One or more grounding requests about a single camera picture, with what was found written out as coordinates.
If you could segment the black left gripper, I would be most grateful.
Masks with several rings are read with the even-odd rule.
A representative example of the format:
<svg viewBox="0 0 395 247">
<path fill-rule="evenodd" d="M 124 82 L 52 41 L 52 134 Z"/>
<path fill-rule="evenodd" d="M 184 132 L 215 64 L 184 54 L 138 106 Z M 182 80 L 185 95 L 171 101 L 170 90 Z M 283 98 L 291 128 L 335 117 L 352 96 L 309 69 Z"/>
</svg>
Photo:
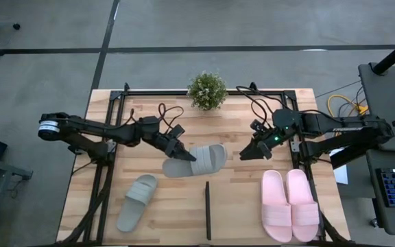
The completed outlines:
<svg viewBox="0 0 395 247">
<path fill-rule="evenodd" d="M 152 135 L 150 144 L 165 152 L 169 158 L 176 158 L 184 161 L 196 161 L 194 155 L 186 150 L 177 138 L 170 134 L 157 132 Z"/>
</svg>

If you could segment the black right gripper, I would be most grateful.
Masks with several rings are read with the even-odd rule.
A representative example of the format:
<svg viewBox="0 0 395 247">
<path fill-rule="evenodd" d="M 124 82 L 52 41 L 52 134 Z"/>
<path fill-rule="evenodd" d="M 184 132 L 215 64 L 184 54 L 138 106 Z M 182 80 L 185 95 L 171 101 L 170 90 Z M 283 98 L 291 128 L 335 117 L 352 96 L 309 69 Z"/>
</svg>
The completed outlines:
<svg viewBox="0 0 395 247">
<path fill-rule="evenodd" d="M 284 142 L 282 129 L 256 126 L 253 130 L 253 139 L 240 151 L 239 158 L 242 161 L 263 159 L 263 157 L 267 160 L 271 159 L 272 153 L 267 145 L 281 145 Z"/>
</svg>

